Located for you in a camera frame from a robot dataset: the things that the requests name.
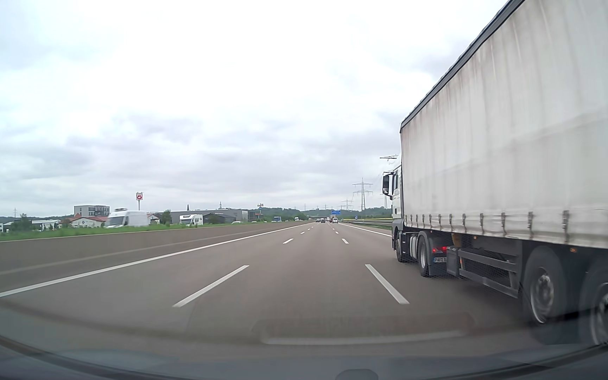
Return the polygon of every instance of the sign pole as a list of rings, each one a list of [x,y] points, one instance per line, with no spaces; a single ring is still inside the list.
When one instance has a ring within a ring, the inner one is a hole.
[[[140,201],[142,200],[142,192],[135,193],[135,199],[137,200],[137,209],[140,210]]]

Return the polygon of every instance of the guardrail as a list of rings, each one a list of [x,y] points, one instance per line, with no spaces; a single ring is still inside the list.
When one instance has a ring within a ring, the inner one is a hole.
[[[342,220],[344,223],[352,223],[352,224],[376,224],[376,225],[381,225],[381,226],[390,226],[393,224],[393,219],[381,219],[381,220],[377,220],[377,219],[368,219],[368,220],[364,220],[364,219],[345,219]]]

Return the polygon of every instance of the tree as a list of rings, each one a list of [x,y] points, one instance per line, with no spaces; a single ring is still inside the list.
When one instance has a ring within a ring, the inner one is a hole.
[[[32,221],[27,219],[27,214],[21,214],[20,219],[11,224],[11,230],[32,230]]]
[[[173,217],[170,215],[170,209],[167,209],[161,214],[160,223],[167,224],[170,226],[170,223],[173,221]]]

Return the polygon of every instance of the side mirror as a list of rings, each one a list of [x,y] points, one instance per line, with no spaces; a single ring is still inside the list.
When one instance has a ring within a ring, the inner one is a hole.
[[[384,193],[384,195],[389,195],[388,193],[389,189],[391,188],[391,175],[384,175],[384,181],[382,184],[382,193]]]

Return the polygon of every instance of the van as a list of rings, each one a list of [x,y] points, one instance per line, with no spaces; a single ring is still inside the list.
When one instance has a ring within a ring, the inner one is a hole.
[[[131,226],[143,227],[149,226],[149,218],[146,211],[129,210],[127,208],[117,208],[114,212],[110,212],[105,222],[106,229],[114,229],[116,227]]]

